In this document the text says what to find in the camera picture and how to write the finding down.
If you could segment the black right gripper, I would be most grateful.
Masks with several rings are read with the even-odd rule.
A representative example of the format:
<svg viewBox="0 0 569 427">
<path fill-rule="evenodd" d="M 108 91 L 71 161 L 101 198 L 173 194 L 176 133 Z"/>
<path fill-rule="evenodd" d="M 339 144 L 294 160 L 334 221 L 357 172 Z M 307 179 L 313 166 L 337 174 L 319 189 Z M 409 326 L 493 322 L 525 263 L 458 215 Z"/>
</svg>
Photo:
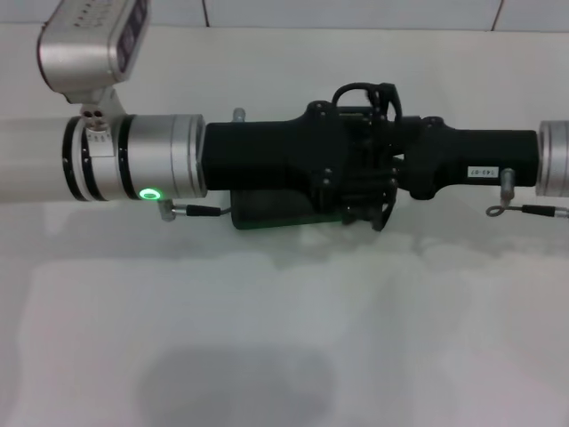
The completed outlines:
<svg viewBox="0 0 569 427">
<path fill-rule="evenodd" d="M 538 136 L 533 130 L 455 129 L 439 117 L 407 116 L 381 121 L 381 153 L 401 154 L 399 185 L 414 199 L 431 199 L 453 185 L 498 186 L 500 173 L 515 172 L 515 184 L 537 182 Z M 393 186 L 344 198 L 344 224 L 369 222 L 382 231 L 396 203 Z"/>
</svg>

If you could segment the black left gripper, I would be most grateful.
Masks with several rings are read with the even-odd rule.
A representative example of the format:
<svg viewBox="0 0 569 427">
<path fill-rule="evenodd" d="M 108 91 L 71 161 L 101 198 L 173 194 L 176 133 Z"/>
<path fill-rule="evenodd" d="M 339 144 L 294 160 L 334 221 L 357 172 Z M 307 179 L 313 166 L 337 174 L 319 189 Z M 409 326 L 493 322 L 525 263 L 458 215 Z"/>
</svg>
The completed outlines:
<svg viewBox="0 0 569 427">
<path fill-rule="evenodd" d="M 339 114 L 331 103 L 314 101 L 291 120 L 210 123 L 204 181 L 209 190 L 294 190 L 320 212 L 379 204 L 388 190 L 388 171 L 344 172 L 350 147 L 376 148 L 370 109 Z"/>
</svg>

